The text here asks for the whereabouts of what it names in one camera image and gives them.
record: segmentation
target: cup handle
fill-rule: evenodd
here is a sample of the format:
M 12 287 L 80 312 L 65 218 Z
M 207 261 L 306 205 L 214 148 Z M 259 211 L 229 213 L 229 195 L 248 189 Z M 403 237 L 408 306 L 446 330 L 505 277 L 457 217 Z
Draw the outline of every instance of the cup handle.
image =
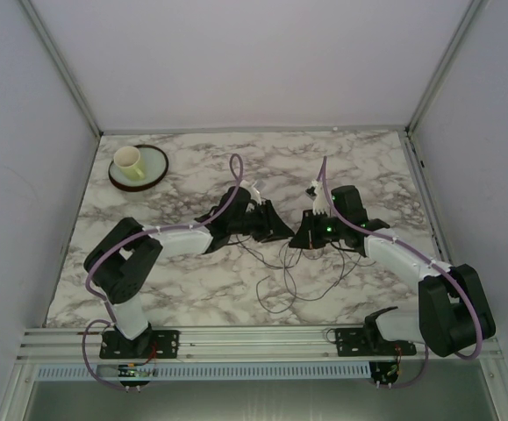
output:
M 142 172 L 139 168 L 135 168 L 134 170 L 135 170 L 135 172 L 137 173 L 137 175 L 139 176 L 139 178 L 140 178 L 141 180 L 144 180 L 144 179 L 145 179 L 145 177 L 146 177 L 146 176 L 145 176 L 145 173 L 143 173 L 143 172 Z

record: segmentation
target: black wire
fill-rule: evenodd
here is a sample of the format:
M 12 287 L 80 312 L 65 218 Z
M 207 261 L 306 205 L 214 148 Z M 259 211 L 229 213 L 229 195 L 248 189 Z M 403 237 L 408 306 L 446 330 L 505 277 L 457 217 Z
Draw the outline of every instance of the black wire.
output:
M 295 283 L 295 279 L 291 276 L 290 279 L 292 280 L 292 283 L 293 285 L 295 286 L 295 292 L 293 293 L 290 289 L 289 289 L 289 285 L 287 284 L 287 279 L 285 278 L 285 287 L 287 288 L 287 290 L 289 291 L 289 294 L 291 294 L 292 296 L 294 296 L 295 299 L 297 300 L 300 300 L 300 301 L 306 301 L 306 302 L 314 302 L 314 301 L 318 301 L 318 300 L 321 300 L 322 298 L 324 298 L 328 292 L 330 292 L 332 289 L 334 289 L 335 287 L 337 287 L 340 282 L 345 279 L 349 274 L 351 274 L 351 272 L 354 271 L 354 269 L 356 268 L 359 260 L 361 259 L 361 256 L 359 256 L 359 260 L 357 262 L 355 262 L 355 264 L 353 265 L 352 268 L 350 268 L 346 274 L 344 274 L 345 272 L 345 257 L 343 255 L 343 253 L 341 251 L 338 251 L 340 253 L 340 256 L 341 256 L 341 259 L 343 260 L 343 266 L 341 267 L 341 274 L 340 274 L 340 277 L 338 278 L 338 280 L 336 282 L 334 282 L 332 285 L 330 285 L 326 291 L 324 291 L 322 293 L 321 296 L 318 296 L 316 298 L 302 298 L 301 296 L 298 296 L 297 295 L 297 284 Z
M 248 241 L 251 238 L 252 238 L 252 236 L 250 235 L 249 237 L 244 238 L 242 241 Z M 236 241 L 234 241 L 233 243 L 226 243 L 226 245 L 227 246 L 237 246 L 238 244 L 242 244 L 242 241 L 240 241 L 238 239 L 238 236 L 236 236 Z
M 353 258 L 349 254 L 346 254 L 346 256 L 351 261 L 354 261 Z M 370 268 L 371 266 L 374 266 L 376 264 L 376 262 L 373 261 L 369 265 L 362 265 L 361 263 L 359 263 L 359 260 L 361 260 L 361 256 L 360 255 L 359 255 L 359 259 L 357 259 L 357 262 L 355 263 L 359 268 Z
M 291 257 L 290 257 L 290 260 L 289 260 L 289 263 L 287 263 L 287 250 L 289 249 L 288 247 L 289 243 L 284 243 L 282 246 L 281 246 L 281 249 L 279 250 L 279 258 L 281 258 L 281 251 L 283 250 L 283 248 L 285 246 L 287 246 L 286 248 L 284 248 L 285 250 L 285 254 L 283 256 L 283 259 L 281 260 L 282 264 L 283 264 L 283 278 L 286 279 L 286 275 L 288 274 L 289 276 L 291 276 L 290 272 L 289 272 L 289 269 L 290 268 L 293 268 L 294 266 L 296 266 L 298 264 L 298 261 L 300 260 L 300 256 L 302 255 L 302 253 L 299 253 L 298 254 L 298 257 L 297 257 L 297 261 L 295 262 L 295 264 L 293 266 L 290 265 L 290 263 L 292 262 L 292 260 L 294 259 L 295 257 L 295 254 L 293 254 Z M 292 300 L 290 301 L 289 305 L 287 307 L 285 307 L 284 309 L 282 310 L 279 310 L 279 311 L 275 311 L 275 310 L 271 310 L 269 309 L 268 307 L 265 306 L 265 304 L 263 303 L 263 301 L 261 300 L 261 297 L 260 297 L 260 283 L 262 283 L 263 281 L 265 281 L 266 279 L 268 279 L 269 276 L 266 276 L 265 278 L 259 280 L 256 284 L 255 284 L 255 295 L 257 296 L 257 301 L 258 303 L 260 304 L 260 306 L 268 313 L 271 313 L 271 314 L 281 314 L 281 313 L 284 313 L 285 311 L 287 311 L 288 309 L 290 309 L 290 307 L 292 307 L 292 305 L 295 303 L 296 301 L 296 298 L 293 296 Z M 295 284 L 295 294 L 297 293 L 297 285 Z
M 328 329 L 325 333 L 324 333 L 324 338 L 326 339 L 327 342 L 329 342 L 330 344 L 337 344 L 338 342 L 336 340 L 330 340 L 330 332 L 335 332 L 335 329 Z
M 263 255 L 263 253 L 258 252 L 257 250 L 254 250 L 254 249 L 252 249 L 252 248 L 249 248 L 248 246 L 246 246 L 246 245 L 244 244 L 243 240 L 240 240 L 238 237 L 236 238 L 236 242 L 238 242 L 238 243 L 239 243 L 239 244 L 238 244 L 238 247 L 243 248 L 243 249 L 244 249 L 244 250 L 246 250 L 248 253 L 250 253 L 252 256 L 254 256 L 254 257 L 255 257 L 255 259 L 257 259 L 258 261 L 260 261 L 261 263 L 263 263 L 263 265 L 264 265 L 266 268 L 268 268 L 268 269 L 272 269 L 272 270 L 281 270 L 281 269 L 283 269 L 283 265 L 281 265 L 281 266 L 277 266 L 277 265 L 272 265 L 272 264 L 270 264 L 270 263 L 267 263 L 267 262 L 265 261 L 265 256 Z M 281 246 L 281 249 L 279 249 L 279 254 L 278 254 L 278 256 L 279 256 L 279 257 L 281 257 L 281 252 L 283 251 L 283 249 L 284 249 L 284 248 L 285 248 L 285 246 L 287 246 L 287 245 L 288 245 L 288 243 L 283 243 L 283 245 Z M 298 254 L 297 261 L 295 262 L 295 264 L 291 266 L 290 264 L 291 264 L 292 260 L 294 259 L 294 254 L 293 254 L 293 256 L 291 256 L 291 258 L 290 258 L 290 260 L 289 260 L 289 263 L 287 263 L 287 269 L 291 269 L 291 268 L 295 267 L 295 266 L 298 264 L 298 261 L 300 260 L 300 256 L 301 256 L 301 253 L 299 253 L 299 254 Z
M 332 246 L 336 250 L 340 250 L 341 252 L 357 253 L 357 251 L 354 250 L 353 248 L 342 248 L 340 246 L 336 246 L 334 243 L 330 243 L 330 246 Z
M 304 250 L 302 251 L 302 254 L 308 260 L 319 260 L 322 257 L 324 257 L 324 254 L 326 254 L 326 250 L 324 248 L 322 248 L 322 253 L 320 254 L 320 256 L 316 256 L 316 257 L 308 257 L 306 254 L 304 254 Z

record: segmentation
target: gray marble veining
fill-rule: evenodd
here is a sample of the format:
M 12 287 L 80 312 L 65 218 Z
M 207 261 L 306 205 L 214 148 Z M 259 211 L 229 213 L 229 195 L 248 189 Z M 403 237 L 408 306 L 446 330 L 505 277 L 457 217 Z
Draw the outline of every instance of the gray marble veining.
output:
M 148 191 L 125 193 L 110 184 L 107 168 L 119 147 L 138 144 L 155 145 L 166 152 L 170 160 L 168 175 Z M 94 318 L 106 318 L 103 305 L 83 286 L 86 273 L 82 263 L 88 252 L 123 217 L 131 216 L 143 225 L 165 225 L 204 214 L 233 185 L 228 170 L 233 152 L 243 157 L 248 180 L 265 182 L 262 195 L 271 199 L 293 230 L 300 224 L 302 210 L 311 208 L 304 190 L 317 175 L 322 157 L 328 155 L 331 188 L 354 184 L 372 218 L 388 222 L 414 246 L 433 253 L 426 218 L 395 132 L 105 137 L 47 326 L 81 327 Z M 277 255 L 283 243 L 247 244 L 262 253 L 267 262 L 279 264 Z M 345 270 L 353 265 L 346 259 Z M 340 254 L 327 247 L 301 256 L 290 273 L 297 284 L 297 294 L 313 298 L 338 279 L 341 268 Z M 289 306 L 292 297 L 284 286 L 283 271 L 265 268 L 237 246 L 224 247 L 210 255 L 160 259 L 141 293 L 153 325 L 355 323 L 393 302 L 416 299 L 393 274 L 369 259 L 361 259 L 359 266 L 323 299 L 296 300 L 280 314 L 271 314 L 258 303 L 255 288 L 260 280 L 260 295 L 268 308 L 279 311 Z

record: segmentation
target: black mounting plate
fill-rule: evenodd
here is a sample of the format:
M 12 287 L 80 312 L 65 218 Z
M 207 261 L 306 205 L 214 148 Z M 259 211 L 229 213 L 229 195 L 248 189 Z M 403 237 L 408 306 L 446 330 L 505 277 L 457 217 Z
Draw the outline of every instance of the black mounting plate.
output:
M 138 355 L 134 354 L 134 348 L 127 348 L 126 343 L 127 339 L 119 331 L 104 332 L 99 358 L 102 360 L 146 360 L 150 357 L 154 345 L 157 360 L 175 359 L 180 345 L 180 332 L 153 329 L 148 341 L 149 346 L 144 347 L 143 352 Z
M 381 341 L 371 347 L 362 327 L 346 327 L 335 330 L 335 345 L 340 357 L 397 356 L 396 345 L 402 355 L 415 355 L 418 351 L 411 342 L 404 340 Z

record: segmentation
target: metal frame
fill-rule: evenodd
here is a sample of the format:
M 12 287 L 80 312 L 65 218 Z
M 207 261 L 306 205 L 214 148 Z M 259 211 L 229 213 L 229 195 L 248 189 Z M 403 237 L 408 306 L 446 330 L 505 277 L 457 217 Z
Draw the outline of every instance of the metal frame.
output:
M 215 127 L 192 129 L 153 130 L 105 130 L 104 136 L 140 136 L 147 134 L 194 134 L 194 133 L 264 133 L 264 132 L 363 132 L 371 130 L 401 131 L 402 125 L 307 125 L 307 126 L 260 126 L 260 127 Z
M 437 244 L 437 254 L 443 260 L 451 261 L 450 246 L 443 236 L 436 206 L 426 183 L 426 174 L 419 158 L 419 146 L 413 136 L 423 117 L 455 60 L 477 16 L 489 0 L 472 0 L 451 40 L 440 64 L 429 82 L 419 105 L 404 129 L 395 125 L 350 125 L 350 126 L 310 126 L 310 127 L 235 127 L 203 129 L 167 129 L 167 130 L 127 130 L 108 131 L 106 134 L 181 134 L 216 132 L 316 132 L 316 131 L 353 131 L 353 130 L 392 130 L 397 131 L 403 146 L 405 158 L 409 164 L 411 176 L 421 197 L 430 230 Z M 30 0 L 18 0 L 25 15 L 32 23 L 39 39 L 59 71 L 62 80 L 75 103 L 88 121 L 89 127 L 97 137 L 104 134 L 91 111 L 80 85 L 69 69 L 56 43 L 42 22 Z M 329 328 L 341 326 L 270 326 L 270 327 L 183 327 L 180 358 L 175 364 L 192 362 L 251 362 L 251 361 L 362 361 L 365 357 L 341 358 L 337 356 L 335 345 L 326 340 L 324 332 Z M 23 420 L 32 395 L 35 375 L 40 364 L 80 363 L 82 329 L 31 329 L 25 334 L 13 368 L 8 388 L 0 410 L 0 421 Z M 90 362 L 102 362 L 97 357 L 100 338 L 89 336 Z M 418 355 L 406 359 L 423 358 L 423 347 L 418 347 Z M 389 357 L 372 360 L 388 360 Z M 487 390 L 499 419 L 508 421 L 508 371 L 496 339 L 484 343 L 480 361 Z M 108 360 L 108 363 L 128 362 Z
M 408 125 L 407 131 L 408 135 L 411 139 L 411 135 L 417 130 L 419 124 L 421 123 L 423 117 L 429 110 L 432 102 L 434 101 L 437 93 L 440 90 L 443 82 L 447 78 L 448 72 L 452 67 L 456 56 L 461 50 L 462 45 L 464 44 L 465 39 L 467 38 L 470 29 L 476 22 L 480 12 L 486 7 L 486 5 L 490 2 L 490 0 L 472 0 L 467 8 L 464 16 L 458 27 L 456 28 L 456 32 L 454 33 L 453 38 L 448 44 L 447 50 L 443 54 L 440 59 L 439 65 L 435 69 L 433 73 L 433 77 L 431 81 L 429 81 L 423 96 L 419 100 L 418 107 L 413 112 L 413 116 L 411 116 L 410 123 Z
M 86 98 L 80 89 L 80 85 L 76 82 L 72 71 L 68 68 L 67 62 L 56 46 L 51 33 L 47 30 L 47 27 L 39 17 L 38 12 L 35 10 L 30 0 L 18 0 L 18 3 L 27 16 L 27 19 L 31 22 L 35 33 L 47 50 L 49 57 L 51 57 L 51 60 L 56 66 L 57 70 L 59 71 L 61 79 L 66 83 L 68 91 L 74 98 L 78 108 L 86 118 L 89 128 L 96 135 L 97 141 L 99 142 L 99 139 L 102 137 L 102 131 L 97 125 L 96 117 L 89 107 L 88 102 L 86 101 Z
M 424 166 L 421 159 L 419 158 L 418 149 L 410 140 L 406 132 L 398 132 L 398 137 L 400 138 L 405 160 L 407 161 L 408 167 L 410 169 L 411 178 L 418 191 L 423 210 L 429 223 L 429 231 L 432 235 L 432 239 L 435 245 L 437 246 L 435 250 L 437 257 L 443 261 L 452 263 L 453 260 L 450 253 L 450 246 L 447 242 L 447 239 L 443 235 L 443 231 L 441 230 L 440 218 L 436 211 L 432 192 L 426 182 Z
M 243 326 L 243 327 L 174 327 L 181 332 L 177 360 L 164 360 L 175 365 L 198 362 L 357 362 L 391 360 L 391 357 L 338 357 L 336 347 L 326 338 L 335 327 L 360 325 L 313 326 Z M 102 329 L 90 330 L 88 355 L 92 364 L 111 365 L 129 360 L 99 360 Z M 18 359 L 6 390 L 0 421 L 24 419 L 36 374 L 41 365 L 79 364 L 82 362 L 83 329 L 30 329 L 25 333 Z M 418 354 L 405 357 L 420 360 L 424 347 L 418 345 Z M 432 360 L 439 360 L 436 355 Z M 496 339 L 484 342 L 479 356 L 487 390 L 499 419 L 508 421 L 508 372 Z

